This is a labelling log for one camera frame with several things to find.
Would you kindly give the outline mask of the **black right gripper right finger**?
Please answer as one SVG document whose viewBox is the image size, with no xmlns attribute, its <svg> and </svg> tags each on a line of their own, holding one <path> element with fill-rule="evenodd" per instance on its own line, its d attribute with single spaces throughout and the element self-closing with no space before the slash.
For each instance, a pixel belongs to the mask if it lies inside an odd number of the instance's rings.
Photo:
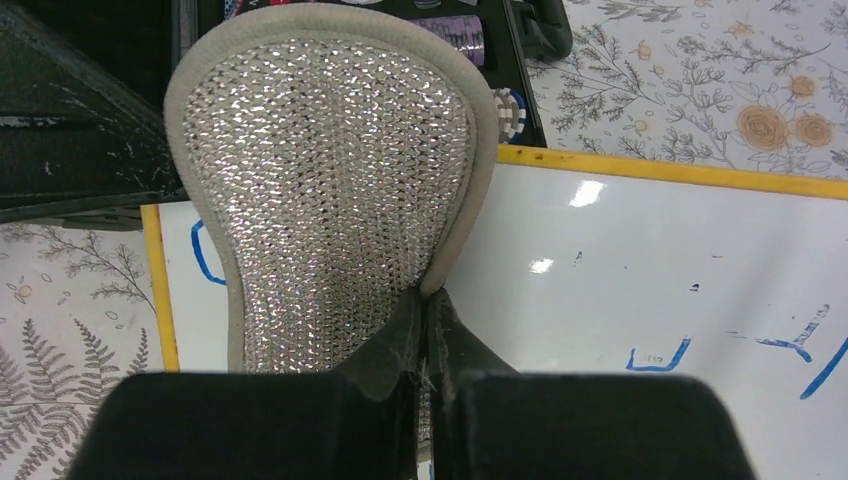
<svg viewBox="0 0 848 480">
<path fill-rule="evenodd" d="M 520 373 L 427 302 L 437 479 L 751 479 L 722 402 L 686 377 Z"/>
</svg>

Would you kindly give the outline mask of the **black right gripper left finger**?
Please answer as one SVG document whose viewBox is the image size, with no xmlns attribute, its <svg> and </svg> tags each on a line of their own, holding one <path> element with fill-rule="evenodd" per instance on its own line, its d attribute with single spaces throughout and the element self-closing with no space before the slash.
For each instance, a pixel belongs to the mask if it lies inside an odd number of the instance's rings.
<svg viewBox="0 0 848 480">
<path fill-rule="evenodd" d="M 322 373 L 149 373 L 106 398 L 72 479 L 413 479 L 422 297 Z"/>
</svg>

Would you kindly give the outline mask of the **yellow framed whiteboard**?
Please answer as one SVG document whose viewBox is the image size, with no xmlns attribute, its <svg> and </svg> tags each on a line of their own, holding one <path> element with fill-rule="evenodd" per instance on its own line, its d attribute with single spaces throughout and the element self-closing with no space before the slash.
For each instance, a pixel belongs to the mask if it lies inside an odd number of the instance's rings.
<svg viewBox="0 0 848 480">
<path fill-rule="evenodd" d="M 142 215 L 166 368 L 229 374 L 227 288 L 203 221 L 186 202 Z M 505 146 L 440 290 L 520 373 L 704 383 L 751 479 L 847 475 L 843 180 Z"/>
</svg>

